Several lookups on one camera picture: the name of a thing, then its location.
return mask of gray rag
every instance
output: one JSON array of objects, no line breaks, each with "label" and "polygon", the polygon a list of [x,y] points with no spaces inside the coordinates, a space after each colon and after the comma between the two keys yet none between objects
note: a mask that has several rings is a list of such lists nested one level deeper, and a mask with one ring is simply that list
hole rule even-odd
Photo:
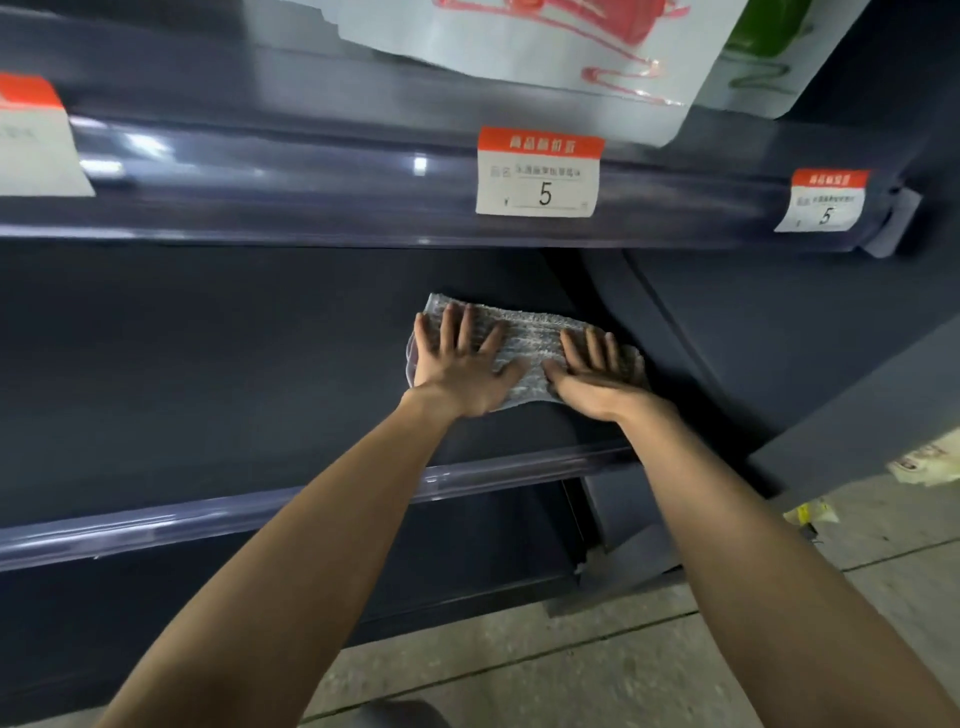
[{"label": "gray rag", "polygon": [[[456,301],[440,293],[431,293],[427,299],[426,314],[431,343],[436,347],[440,343],[440,320],[448,303],[461,306],[466,304]],[[560,332],[566,328],[573,334],[577,349],[587,350],[585,331],[589,324],[565,316],[556,316],[552,313],[527,313],[526,311],[509,311],[504,308],[493,308],[488,305],[473,305],[473,347],[476,350],[493,325],[498,321],[507,323],[507,336],[503,346],[497,352],[494,367],[499,370],[504,364],[517,356],[523,356],[531,363],[530,371],[523,379],[510,390],[507,399],[500,405],[500,409],[516,407],[528,401],[555,401],[563,403],[557,397],[550,382],[543,373],[540,363],[543,359],[564,361],[564,348],[560,343]],[[641,383],[643,376],[643,357],[635,347],[620,347],[621,363],[630,373],[629,381]],[[407,383],[414,385],[414,374],[417,371],[417,342],[413,335],[407,342]]]}]

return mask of concrete floor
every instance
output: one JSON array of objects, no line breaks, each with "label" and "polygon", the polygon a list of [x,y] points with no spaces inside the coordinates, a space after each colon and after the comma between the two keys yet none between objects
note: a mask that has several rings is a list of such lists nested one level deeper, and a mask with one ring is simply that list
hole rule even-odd
[{"label": "concrete floor", "polygon": [[[888,476],[829,498],[821,550],[960,701],[960,486]],[[377,698],[422,698],[453,728],[757,726],[684,587],[548,619],[539,605],[345,650],[303,723],[341,728]],[[87,728],[99,711],[33,724]]]}]

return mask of white paper tag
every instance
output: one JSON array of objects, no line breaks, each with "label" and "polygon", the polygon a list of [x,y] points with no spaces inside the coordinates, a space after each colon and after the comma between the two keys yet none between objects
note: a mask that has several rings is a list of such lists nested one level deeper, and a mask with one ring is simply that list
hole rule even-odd
[{"label": "white paper tag", "polygon": [[866,170],[797,170],[790,206],[774,232],[848,231],[863,212],[869,176]]},{"label": "white paper tag", "polygon": [[477,147],[477,213],[589,217],[603,146],[595,136],[485,127]]},{"label": "white paper tag", "polygon": [[0,195],[93,197],[53,87],[0,73]]}]

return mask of sign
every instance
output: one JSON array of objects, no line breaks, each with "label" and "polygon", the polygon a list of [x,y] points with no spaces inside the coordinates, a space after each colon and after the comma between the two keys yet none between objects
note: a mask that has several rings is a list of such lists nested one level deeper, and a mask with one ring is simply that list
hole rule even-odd
[{"label": "sign", "polygon": [[0,195],[94,195],[63,104],[38,76],[0,73]]},{"label": "sign", "polygon": [[604,140],[484,127],[477,144],[481,215],[589,217],[600,190]]},{"label": "sign", "polygon": [[863,212],[869,177],[863,169],[798,169],[790,207],[774,232],[848,231]]}]

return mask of left hand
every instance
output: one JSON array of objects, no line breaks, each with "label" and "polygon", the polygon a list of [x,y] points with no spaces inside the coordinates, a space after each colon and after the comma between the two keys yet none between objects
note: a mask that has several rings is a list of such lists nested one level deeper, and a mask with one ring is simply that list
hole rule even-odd
[{"label": "left hand", "polygon": [[451,419],[479,417],[496,409],[507,393],[530,368],[529,362],[514,359],[499,372],[493,370],[493,358],[503,344],[507,326],[502,321],[478,351],[473,350],[473,306],[467,305],[459,321],[459,306],[450,303],[440,324],[440,346],[434,351],[427,331],[427,318],[417,314],[414,336],[417,340],[417,372],[409,394],[421,392],[436,398]]}]

